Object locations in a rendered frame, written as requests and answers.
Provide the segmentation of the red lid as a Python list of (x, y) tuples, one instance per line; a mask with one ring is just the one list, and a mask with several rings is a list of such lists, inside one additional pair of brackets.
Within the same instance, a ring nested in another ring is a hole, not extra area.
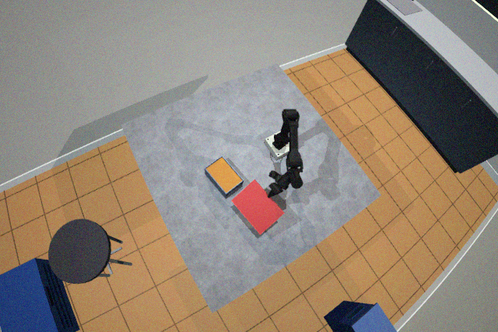
[(231, 201), (260, 235), (285, 213), (256, 180)]

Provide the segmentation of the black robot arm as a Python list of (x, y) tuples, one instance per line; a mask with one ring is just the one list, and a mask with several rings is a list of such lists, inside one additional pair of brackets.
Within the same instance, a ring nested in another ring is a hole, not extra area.
[[(289, 153), (286, 159), (286, 176), (289, 178), (292, 187), (296, 189), (303, 186), (303, 181), (300, 177), (300, 173), (303, 172), (303, 161), (298, 152), (297, 137), (299, 117), (298, 111), (284, 109), (282, 112), (283, 125), (281, 132), (274, 135), (274, 144), (272, 143), (278, 150), (289, 144)], [(297, 169), (297, 167), (300, 167), (300, 169)], [(273, 170), (269, 173), (269, 177), (273, 178), (277, 183), (282, 178), (282, 175)]]

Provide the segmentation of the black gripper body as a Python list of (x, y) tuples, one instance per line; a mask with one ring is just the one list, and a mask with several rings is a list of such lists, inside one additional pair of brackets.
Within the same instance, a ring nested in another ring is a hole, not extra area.
[(274, 190), (276, 194), (279, 194), (282, 191), (282, 189), (285, 190), (286, 188), (288, 188), (289, 184), (290, 184), (289, 178), (286, 176), (286, 174), (284, 174), (277, 183), (271, 183), (269, 187), (272, 190)]

